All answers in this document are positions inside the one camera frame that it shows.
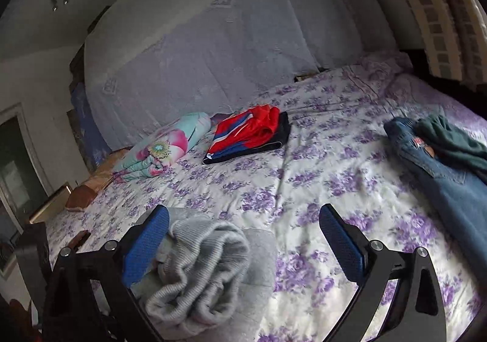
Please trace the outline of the grey sweatpants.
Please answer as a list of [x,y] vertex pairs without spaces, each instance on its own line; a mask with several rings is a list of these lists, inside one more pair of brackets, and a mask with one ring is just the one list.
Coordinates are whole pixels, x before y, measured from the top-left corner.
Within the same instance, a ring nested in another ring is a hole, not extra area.
[[272,232],[169,208],[168,234],[132,291],[165,341],[252,341],[274,288]]

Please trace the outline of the folded red blue shorts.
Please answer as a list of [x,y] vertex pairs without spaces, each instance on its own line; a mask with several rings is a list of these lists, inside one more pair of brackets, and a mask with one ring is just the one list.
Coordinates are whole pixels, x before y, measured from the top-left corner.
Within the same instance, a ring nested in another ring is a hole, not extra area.
[[280,110],[258,105],[217,124],[205,158],[216,160],[266,144],[276,133]]

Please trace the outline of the dark green garment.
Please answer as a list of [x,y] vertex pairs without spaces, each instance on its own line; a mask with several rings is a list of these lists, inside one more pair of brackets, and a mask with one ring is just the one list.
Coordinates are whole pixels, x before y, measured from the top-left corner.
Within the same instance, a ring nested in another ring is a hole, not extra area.
[[477,174],[486,175],[486,145],[450,123],[446,117],[430,114],[415,123],[414,131],[439,157]]

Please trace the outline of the purple floral bedspread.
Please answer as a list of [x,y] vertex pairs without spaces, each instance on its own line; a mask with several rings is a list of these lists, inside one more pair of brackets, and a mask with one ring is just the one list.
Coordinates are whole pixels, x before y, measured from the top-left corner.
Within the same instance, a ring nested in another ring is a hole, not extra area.
[[274,293],[254,332],[256,341],[321,341],[351,300],[345,278],[322,235],[325,203],[392,250],[425,247],[432,256],[446,314],[447,339],[456,340],[480,308],[480,288],[454,240],[416,180],[397,159],[386,121],[443,114],[476,139],[486,121],[420,79],[394,58],[369,57],[256,98],[285,110],[289,142],[275,151],[218,165],[202,160],[211,136],[153,179],[106,188],[81,213],[60,213],[48,223],[50,255],[82,230],[86,250],[119,239],[157,204],[192,208],[242,228],[276,237]]

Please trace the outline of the blue denim jeans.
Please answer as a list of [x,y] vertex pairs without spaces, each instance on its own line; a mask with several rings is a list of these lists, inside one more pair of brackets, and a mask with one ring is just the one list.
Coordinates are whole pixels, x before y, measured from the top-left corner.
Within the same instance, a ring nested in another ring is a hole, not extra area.
[[486,278],[486,184],[470,171],[443,163],[414,132],[412,119],[393,118],[384,129],[477,278]]

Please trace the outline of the window with white frame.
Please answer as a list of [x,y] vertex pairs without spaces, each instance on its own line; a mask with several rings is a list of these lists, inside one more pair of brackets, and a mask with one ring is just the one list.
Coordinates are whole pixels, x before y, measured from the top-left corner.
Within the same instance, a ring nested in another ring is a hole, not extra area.
[[1,277],[9,277],[24,227],[53,189],[30,138],[22,105],[1,111]]

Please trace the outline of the folded teal floral blanket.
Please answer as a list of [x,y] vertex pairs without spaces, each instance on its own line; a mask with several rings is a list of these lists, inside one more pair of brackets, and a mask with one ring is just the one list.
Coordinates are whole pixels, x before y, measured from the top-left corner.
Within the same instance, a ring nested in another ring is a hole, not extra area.
[[118,182],[164,174],[211,129],[206,113],[187,114],[135,144],[112,169]]

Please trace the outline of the folded black garment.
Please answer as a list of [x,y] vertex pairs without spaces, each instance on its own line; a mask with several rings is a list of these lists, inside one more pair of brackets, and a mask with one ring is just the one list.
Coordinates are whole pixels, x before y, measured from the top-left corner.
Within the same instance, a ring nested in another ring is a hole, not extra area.
[[203,163],[211,165],[280,149],[288,142],[290,133],[287,112],[268,104],[255,106],[217,124]]

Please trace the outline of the brown wooden board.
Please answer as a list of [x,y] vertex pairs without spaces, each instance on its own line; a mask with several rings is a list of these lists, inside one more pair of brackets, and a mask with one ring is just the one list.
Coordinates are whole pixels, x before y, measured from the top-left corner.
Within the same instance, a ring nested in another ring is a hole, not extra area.
[[69,195],[65,209],[69,212],[83,212],[96,197],[96,191],[86,185],[79,185]]

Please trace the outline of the beige patterned curtain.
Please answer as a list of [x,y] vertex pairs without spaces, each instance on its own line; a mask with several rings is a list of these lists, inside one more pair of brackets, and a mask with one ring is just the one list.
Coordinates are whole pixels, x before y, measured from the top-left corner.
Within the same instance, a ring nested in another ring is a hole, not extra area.
[[486,83],[486,12],[479,0],[406,0],[429,71],[472,88]]

